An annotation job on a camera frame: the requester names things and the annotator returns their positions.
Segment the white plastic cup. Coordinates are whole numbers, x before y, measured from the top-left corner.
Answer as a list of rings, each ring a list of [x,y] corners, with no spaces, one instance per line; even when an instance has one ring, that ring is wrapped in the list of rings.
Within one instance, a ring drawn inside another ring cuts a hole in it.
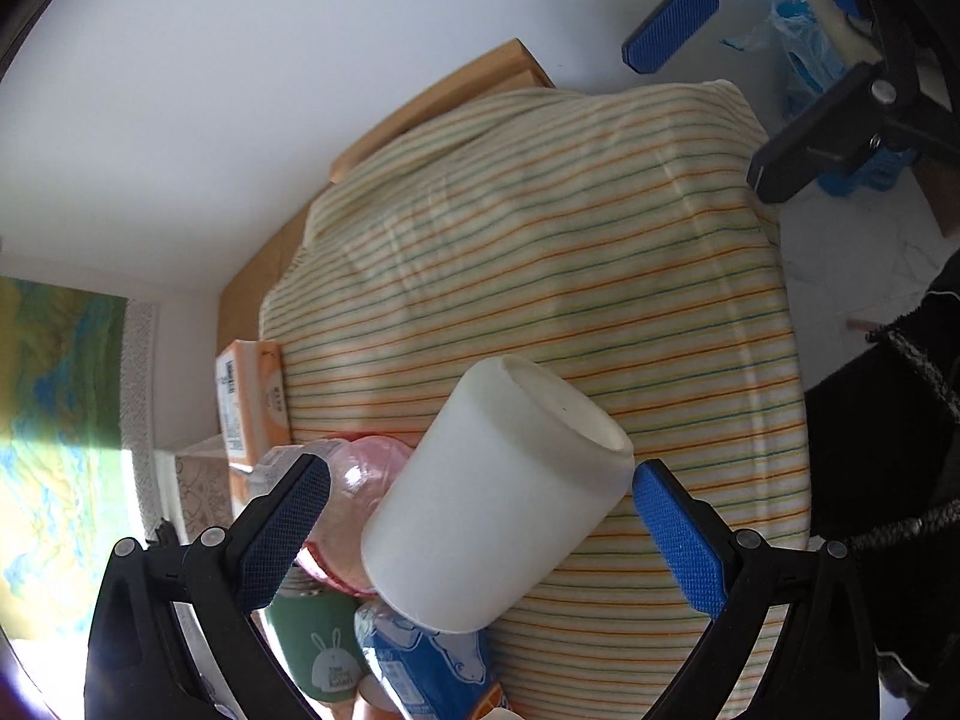
[[[455,384],[364,525],[376,593],[422,628],[489,626],[625,497],[630,437],[599,405],[519,356]]]

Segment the green rabbit cup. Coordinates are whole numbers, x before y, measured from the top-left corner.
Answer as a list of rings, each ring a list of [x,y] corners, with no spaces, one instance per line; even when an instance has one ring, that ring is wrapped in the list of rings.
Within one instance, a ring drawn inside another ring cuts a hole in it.
[[[291,679],[322,704],[352,700],[368,672],[355,637],[356,608],[354,596],[317,582],[298,564],[265,608]]]

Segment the orange tissue box middle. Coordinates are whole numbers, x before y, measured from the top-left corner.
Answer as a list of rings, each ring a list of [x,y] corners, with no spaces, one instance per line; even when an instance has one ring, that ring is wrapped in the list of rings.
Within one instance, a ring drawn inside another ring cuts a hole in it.
[[[187,541],[208,528],[228,528],[249,499],[245,474],[231,466],[221,434],[176,450],[172,468],[179,532]]]

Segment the orange tissue box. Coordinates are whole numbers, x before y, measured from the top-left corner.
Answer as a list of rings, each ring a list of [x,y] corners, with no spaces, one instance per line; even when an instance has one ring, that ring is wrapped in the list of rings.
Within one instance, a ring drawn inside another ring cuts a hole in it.
[[[228,344],[215,362],[215,385],[229,465],[251,473],[270,450],[290,444],[278,343]]]
[[[187,541],[208,528],[228,528],[249,499],[245,474],[231,466],[221,434],[176,450],[172,468],[179,532]]]

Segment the red orange drink bottle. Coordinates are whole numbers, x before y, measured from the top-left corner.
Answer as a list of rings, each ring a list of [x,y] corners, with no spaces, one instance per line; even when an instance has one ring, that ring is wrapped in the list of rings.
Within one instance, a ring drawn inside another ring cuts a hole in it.
[[[412,449],[395,437],[320,439],[304,445],[280,445],[268,450],[247,473],[251,496],[262,496],[290,470],[301,454],[327,463],[331,494],[304,541],[299,565],[320,582],[347,595],[376,594],[361,561],[361,534],[379,502],[407,465]]]

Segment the blue orange drink bottle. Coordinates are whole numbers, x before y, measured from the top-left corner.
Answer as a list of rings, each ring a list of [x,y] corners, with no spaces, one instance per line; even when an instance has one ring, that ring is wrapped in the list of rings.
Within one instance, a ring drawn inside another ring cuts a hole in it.
[[[356,610],[355,637],[404,718],[483,718],[511,709],[483,631],[430,631],[374,600]]]

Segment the orange tissue box left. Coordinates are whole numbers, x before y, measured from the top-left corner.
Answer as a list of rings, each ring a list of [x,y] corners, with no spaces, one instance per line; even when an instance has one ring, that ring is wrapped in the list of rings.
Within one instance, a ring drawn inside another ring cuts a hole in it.
[[[251,473],[270,450],[290,444],[278,343],[228,344],[215,362],[215,385],[229,465]]]

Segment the landscape painting roller blind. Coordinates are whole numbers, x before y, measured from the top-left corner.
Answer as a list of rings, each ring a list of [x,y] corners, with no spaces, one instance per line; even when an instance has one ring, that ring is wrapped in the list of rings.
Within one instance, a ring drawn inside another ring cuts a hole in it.
[[[109,551],[160,516],[153,470],[156,309],[2,281],[2,628],[89,628]]]

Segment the striped tablecloth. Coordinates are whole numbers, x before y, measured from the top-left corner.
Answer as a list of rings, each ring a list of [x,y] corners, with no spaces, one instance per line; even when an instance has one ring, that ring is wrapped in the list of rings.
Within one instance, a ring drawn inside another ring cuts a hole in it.
[[[537,362],[729,525],[800,548],[804,392],[765,130],[731,83],[521,89],[381,149],[319,195],[259,330],[299,440],[415,444],[467,367]]]

